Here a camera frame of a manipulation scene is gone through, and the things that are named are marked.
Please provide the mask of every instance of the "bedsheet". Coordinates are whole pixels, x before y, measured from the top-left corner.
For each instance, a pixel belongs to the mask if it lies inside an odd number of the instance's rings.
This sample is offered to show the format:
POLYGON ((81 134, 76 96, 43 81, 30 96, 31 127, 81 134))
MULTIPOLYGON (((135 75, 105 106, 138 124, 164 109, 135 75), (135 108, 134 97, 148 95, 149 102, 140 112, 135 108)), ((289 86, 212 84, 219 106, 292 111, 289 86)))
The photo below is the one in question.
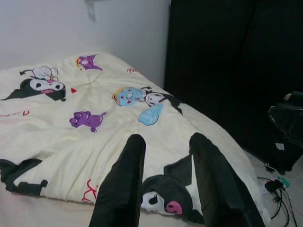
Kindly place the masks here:
POLYGON ((146 142, 142 208, 202 223, 188 154, 190 137, 200 132, 268 222, 254 170, 228 133, 115 56, 81 54, 0 77, 0 170, 8 191, 94 204, 127 139, 138 133, 146 142))
MULTIPOLYGON (((71 201, 53 200, 44 197, 30 197, 13 194, 0 185, 0 226, 1 227, 87 227, 93 205, 71 201)), ((161 214, 140 213, 140 227, 201 227, 180 218, 161 214)))

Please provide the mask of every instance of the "blue cartoon character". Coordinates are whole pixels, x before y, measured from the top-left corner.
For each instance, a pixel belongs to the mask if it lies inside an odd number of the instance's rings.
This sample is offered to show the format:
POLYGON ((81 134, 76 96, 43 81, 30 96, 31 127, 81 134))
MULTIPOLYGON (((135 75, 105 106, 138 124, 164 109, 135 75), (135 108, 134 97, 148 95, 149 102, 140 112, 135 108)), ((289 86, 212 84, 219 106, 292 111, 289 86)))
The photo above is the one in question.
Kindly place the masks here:
POLYGON ((145 101, 146 93, 142 89, 134 87, 124 87, 118 89, 114 95, 114 101, 120 106, 134 105, 136 102, 145 101))
POLYGON ((131 106, 137 102, 145 102, 150 108, 143 111, 139 117, 139 121, 145 125, 157 122, 165 100, 169 100, 170 104, 182 114, 182 110, 178 107, 181 103, 180 100, 168 94, 153 92, 151 87, 141 89, 123 87, 114 93, 113 99, 119 106, 131 106))

